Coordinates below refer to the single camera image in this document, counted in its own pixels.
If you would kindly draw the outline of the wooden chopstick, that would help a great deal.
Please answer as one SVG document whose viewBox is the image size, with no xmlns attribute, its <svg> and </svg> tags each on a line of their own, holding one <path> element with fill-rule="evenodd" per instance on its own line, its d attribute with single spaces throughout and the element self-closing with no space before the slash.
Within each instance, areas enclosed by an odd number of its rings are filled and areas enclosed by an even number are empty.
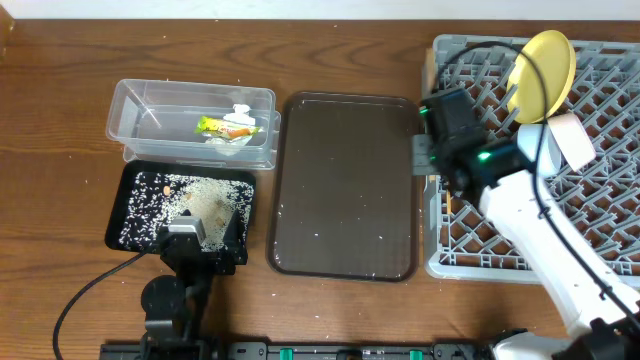
<svg viewBox="0 0 640 360">
<path fill-rule="evenodd" d="M 449 191 L 446 192 L 447 215 L 452 215 L 452 196 Z"/>
</svg>

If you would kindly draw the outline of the green yellow snack wrapper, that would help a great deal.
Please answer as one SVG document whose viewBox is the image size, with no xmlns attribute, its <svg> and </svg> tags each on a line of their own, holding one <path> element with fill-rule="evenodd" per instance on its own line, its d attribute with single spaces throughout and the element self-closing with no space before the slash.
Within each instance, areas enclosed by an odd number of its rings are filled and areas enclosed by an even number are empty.
<svg viewBox="0 0 640 360">
<path fill-rule="evenodd" d="M 194 133 L 205 137 L 221 138 L 225 141 L 235 141 L 251 137 L 262 131 L 261 127 L 232 122 L 224 119 L 202 116 L 198 121 Z"/>
</svg>

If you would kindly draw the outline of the white tissue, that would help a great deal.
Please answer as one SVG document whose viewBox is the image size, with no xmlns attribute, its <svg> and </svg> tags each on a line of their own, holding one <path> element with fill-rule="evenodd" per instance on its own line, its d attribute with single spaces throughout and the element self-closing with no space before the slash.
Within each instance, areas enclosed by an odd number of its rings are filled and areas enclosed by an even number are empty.
<svg viewBox="0 0 640 360">
<path fill-rule="evenodd" d="M 233 106 L 233 111 L 231 113 L 227 113 L 222 118 L 217 118 L 217 119 L 224 119 L 224 120 L 229 120 L 229 121 L 240 123 L 240 124 L 258 126 L 255 118 L 249 115 L 250 110 L 251 108 L 249 105 L 235 104 Z M 235 140 L 235 141 L 225 141 L 224 139 L 214 138 L 214 137 L 206 137 L 206 138 L 207 138 L 207 141 L 210 143 L 244 146 L 249 143 L 249 141 L 252 139 L 253 136 Z"/>
</svg>

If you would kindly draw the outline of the pink bowl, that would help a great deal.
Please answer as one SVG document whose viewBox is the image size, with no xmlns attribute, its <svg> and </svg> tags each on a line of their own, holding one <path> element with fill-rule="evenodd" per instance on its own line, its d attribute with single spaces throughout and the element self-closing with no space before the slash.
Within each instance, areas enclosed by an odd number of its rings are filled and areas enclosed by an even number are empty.
<svg viewBox="0 0 640 360">
<path fill-rule="evenodd" d="M 578 171 L 595 159 L 594 146 L 574 113 L 549 118 L 547 124 L 559 149 L 573 171 Z"/>
</svg>

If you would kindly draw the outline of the yellow plate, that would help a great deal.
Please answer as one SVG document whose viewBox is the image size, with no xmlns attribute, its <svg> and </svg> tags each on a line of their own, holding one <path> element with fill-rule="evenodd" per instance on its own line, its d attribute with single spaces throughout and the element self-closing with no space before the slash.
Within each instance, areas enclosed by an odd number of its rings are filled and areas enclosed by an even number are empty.
<svg viewBox="0 0 640 360">
<path fill-rule="evenodd" d="M 554 114 L 567 98 L 576 74 L 576 53 L 566 36 L 557 30 L 546 30 L 531 38 L 523 52 L 534 61 L 542 75 L 547 95 L 547 113 Z M 543 119 L 542 89 L 530 62 L 518 55 L 507 88 L 513 90 L 508 100 L 510 112 L 517 110 L 515 121 L 520 124 Z"/>
</svg>

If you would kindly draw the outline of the blue bowl with rice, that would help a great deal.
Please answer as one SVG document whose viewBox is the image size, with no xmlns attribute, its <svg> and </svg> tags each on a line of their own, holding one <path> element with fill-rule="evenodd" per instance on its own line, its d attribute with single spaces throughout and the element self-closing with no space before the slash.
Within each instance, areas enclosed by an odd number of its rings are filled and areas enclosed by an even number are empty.
<svg viewBox="0 0 640 360">
<path fill-rule="evenodd" d="M 530 161 L 536 159 L 538 147 L 541 147 L 538 161 L 541 177 L 549 178 L 559 173 L 562 153 L 548 127 L 541 124 L 522 124 L 516 134 L 516 143 Z"/>
</svg>

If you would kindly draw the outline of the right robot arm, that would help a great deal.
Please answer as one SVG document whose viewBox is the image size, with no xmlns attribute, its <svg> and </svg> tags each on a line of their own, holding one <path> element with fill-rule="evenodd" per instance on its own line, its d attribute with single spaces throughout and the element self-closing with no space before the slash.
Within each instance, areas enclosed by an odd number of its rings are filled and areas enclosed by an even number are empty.
<svg viewBox="0 0 640 360">
<path fill-rule="evenodd" d="M 490 345 L 494 359 L 636 359 L 639 293 L 586 243 L 510 141 L 485 140 L 454 149 L 424 134 L 412 139 L 417 175 L 445 175 L 459 186 L 536 274 L 560 314 L 567 339 L 529 331 Z"/>
</svg>

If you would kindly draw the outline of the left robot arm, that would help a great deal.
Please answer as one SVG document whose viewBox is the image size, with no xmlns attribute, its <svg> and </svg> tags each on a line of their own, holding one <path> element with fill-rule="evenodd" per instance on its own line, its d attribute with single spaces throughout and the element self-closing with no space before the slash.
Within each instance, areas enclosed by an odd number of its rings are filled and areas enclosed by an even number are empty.
<svg viewBox="0 0 640 360">
<path fill-rule="evenodd" d="M 202 220 L 186 211 L 158 230 L 149 247 L 173 271 L 151 280 L 141 294 L 146 333 L 139 358 L 212 360 L 225 357 L 224 346 L 200 333 L 213 279 L 232 275 L 247 262 L 245 224 L 238 211 L 223 226 L 223 247 L 203 250 Z"/>
</svg>

